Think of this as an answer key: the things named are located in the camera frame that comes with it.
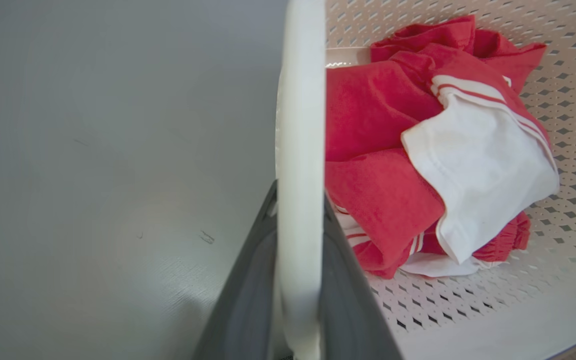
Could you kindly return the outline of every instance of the red stripe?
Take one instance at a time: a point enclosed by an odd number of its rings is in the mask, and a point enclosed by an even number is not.
[[[482,95],[478,92],[467,91],[467,90],[464,90],[464,89],[460,88],[459,86],[455,86],[453,84],[441,84],[441,85],[437,86],[437,91],[440,91],[443,88],[455,88],[464,94],[476,96],[477,98],[482,98],[482,99],[489,100],[489,101],[494,101],[495,103],[499,103],[499,104],[503,104],[503,105],[507,106],[506,101],[499,100],[498,98]]]
[[[366,234],[350,234],[350,235],[346,235],[345,238],[346,239],[352,239],[352,238],[358,238],[358,237],[367,237],[368,235]]]

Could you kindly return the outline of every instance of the gray floor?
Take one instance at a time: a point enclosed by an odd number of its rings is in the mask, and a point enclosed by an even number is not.
[[[274,178],[285,4],[0,1],[0,359],[190,356]]]

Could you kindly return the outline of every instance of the white laundry basket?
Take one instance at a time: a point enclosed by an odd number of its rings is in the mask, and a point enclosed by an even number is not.
[[[368,282],[407,360],[536,360],[574,348],[576,1],[327,0],[326,11],[328,67],[368,62],[361,48],[411,23],[466,14],[518,46],[548,44],[520,96],[549,132],[561,189],[526,210],[528,248],[471,276],[428,279],[399,271],[391,280],[368,275]]]

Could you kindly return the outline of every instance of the white stripe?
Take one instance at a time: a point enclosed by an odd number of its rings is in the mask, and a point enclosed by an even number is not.
[[[370,241],[370,237],[366,236],[357,236],[357,237],[351,237],[350,239],[348,239],[348,243],[350,244],[351,248],[354,248],[355,246],[358,246],[359,244],[363,244],[366,242]]]
[[[513,81],[510,80],[510,77],[508,76],[503,76],[503,79],[505,80],[505,82],[508,84],[509,87],[513,86]]]
[[[423,233],[423,232],[421,234],[419,234],[419,244],[416,247],[416,251],[418,253],[421,251],[421,248],[423,248],[423,246],[424,246],[424,235],[425,235],[425,233]]]
[[[409,256],[415,253],[415,249],[417,248],[418,237],[419,235],[415,236],[414,239],[412,239],[412,246],[410,246],[410,253],[408,254]]]
[[[361,227],[345,228],[343,230],[343,234],[347,237],[348,235],[366,234],[366,231],[364,231]]]

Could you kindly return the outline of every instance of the clothing pile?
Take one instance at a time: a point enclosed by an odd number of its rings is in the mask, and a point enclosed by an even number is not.
[[[548,134],[519,98],[545,50],[463,16],[328,69],[326,189],[364,270],[467,275],[526,248],[522,210],[559,188]]]

